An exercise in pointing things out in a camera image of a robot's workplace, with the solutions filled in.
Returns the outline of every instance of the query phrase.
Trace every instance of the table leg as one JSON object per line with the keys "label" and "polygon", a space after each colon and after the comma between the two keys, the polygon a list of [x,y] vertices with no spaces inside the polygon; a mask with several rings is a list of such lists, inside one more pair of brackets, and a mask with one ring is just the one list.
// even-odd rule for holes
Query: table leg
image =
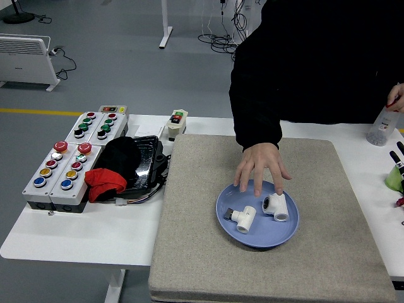
{"label": "table leg", "polygon": [[170,38],[171,31],[172,31],[172,27],[169,27],[169,21],[168,21],[168,17],[167,17],[167,0],[162,0],[162,10],[163,10],[164,37],[160,43],[159,48],[164,49],[165,45],[167,44],[167,42]]}
{"label": "table leg", "polygon": [[126,270],[102,270],[109,283],[105,303],[118,303]]}
{"label": "table leg", "polygon": [[252,1],[252,5],[248,12],[248,17],[247,17],[249,22],[248,22],[248,29],[246,30],[246,37],[250,36],[250,34],[253,32],[253,26],[254,26],[253,19],[255,16],[255,6],[256,6],[256,4],[254,3],[254,1]]}

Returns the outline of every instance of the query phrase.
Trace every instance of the white pipe fitting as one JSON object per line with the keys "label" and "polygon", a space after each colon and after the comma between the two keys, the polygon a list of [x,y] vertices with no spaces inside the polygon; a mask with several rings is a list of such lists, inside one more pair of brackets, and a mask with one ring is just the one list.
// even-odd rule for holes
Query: white pipe fitting
{"label": "white pipe fitting", "polygon": [[248,233],[257,211],[252,206],[246,206],[243,211],[226,211],[225,219],[237,222],[237,230],[243,234]]}
{"label": "white pipe fitting", "polygon": [[265,197],[263,201],[263,212],[267,215],[273,215],[275,221],[285,222],[289,220],[288,206],[286,205],[286,198],[284,194],[280,196],[270,194]]}

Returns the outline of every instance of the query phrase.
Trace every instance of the red glove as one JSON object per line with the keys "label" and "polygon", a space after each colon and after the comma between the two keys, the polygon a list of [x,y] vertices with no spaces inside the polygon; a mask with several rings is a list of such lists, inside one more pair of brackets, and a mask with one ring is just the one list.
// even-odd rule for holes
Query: red glove
{"label": "red glove", "polygon": [[84,181],[90,186],[88,200],[93,203],[97,197],[111,189],[121,193],[126,188],[126,180],[118,173],[109,169],[92,169],[85,173]]}

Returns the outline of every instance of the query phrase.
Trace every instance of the blue plate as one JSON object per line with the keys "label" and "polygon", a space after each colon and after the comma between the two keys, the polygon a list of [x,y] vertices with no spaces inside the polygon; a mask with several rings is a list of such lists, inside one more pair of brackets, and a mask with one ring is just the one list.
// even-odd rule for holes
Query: blue plate
{"label": "blue plate", "polygon": [[[273,216],[264,214],[262,203],[265,197],[275,193],[272,183],[264,181],[261,197],[254,197],[254,181],[248,182],[247,191],[240,193],[240,187],[233,184],[227,186],[219,195],[216,202],[216,214],[223,229],[235,240],[252,247],[270,248],[288,241],[299,226],[299,211],[295,201],[286,193],[286,204],[289,212],[289,220],[277,222]],[[227,208],[243,211],[247,205],[256,209],[254,221],[247,234],[236,229],[237,222],[226,220]]]}

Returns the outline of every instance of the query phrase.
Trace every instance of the white table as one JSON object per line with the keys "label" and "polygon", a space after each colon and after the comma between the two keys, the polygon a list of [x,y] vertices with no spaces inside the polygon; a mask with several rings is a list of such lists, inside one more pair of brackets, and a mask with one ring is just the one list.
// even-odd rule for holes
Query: white table
{"label": "white table", "polygon": [[[138,125],[164,125],[168,118],[130,115],[128,136],[134,135]],[[365,139],[369,128],[365,124],[282,122],[284,137],[329,140],[334,144],[391,279],[404,281],[404,208],[395,207],[401,194],[384,185],[384,178],[394,166],[389,151],[401,155],[396,142],[404,140],[396,130],[386,146],[373,146]],[[233,120],[188,117],[187,133],[233,136]],[[167,135],[165,129],[160,139],[164,154],[170,155],[173,142]],[[105,301],[117,302],[125,270],[151,265],[162,202],[160,191],[141,205],[88,203],[83,213],[56,212],[51,217],[47,211],[26,206],[1,246],[0,255],[99,267],[110,283]]]}

